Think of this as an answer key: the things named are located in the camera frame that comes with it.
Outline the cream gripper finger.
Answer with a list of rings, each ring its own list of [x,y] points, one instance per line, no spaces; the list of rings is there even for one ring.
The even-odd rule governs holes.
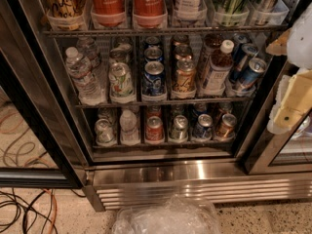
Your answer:
[[[285,56],[291,31],[287,29],[266,47],[266,53],[272,56]]]
[[[312,70],[299,69],[284,75],[278,85],[267,130],[274,135],[289,132],[312,108]]]

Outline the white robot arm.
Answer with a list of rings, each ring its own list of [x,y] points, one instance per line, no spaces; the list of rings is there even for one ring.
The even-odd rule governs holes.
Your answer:
[[[267,130],[280,135],[312,108],[312,3],[290,29],[266,47],[266,53],[286,56],[288,63],[298,67],[295,75],[283,76],[269,115]]]

